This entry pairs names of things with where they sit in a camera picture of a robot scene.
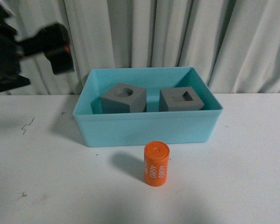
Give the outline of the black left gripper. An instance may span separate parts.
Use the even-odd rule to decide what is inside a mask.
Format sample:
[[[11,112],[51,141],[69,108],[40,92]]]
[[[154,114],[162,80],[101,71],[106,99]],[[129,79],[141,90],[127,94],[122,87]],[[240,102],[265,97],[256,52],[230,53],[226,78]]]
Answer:
[[[40,41],[40,51],[49,60],[55,75],[74,70],[70,37],[64,25],[54,23],[44,27],[36,37]]]

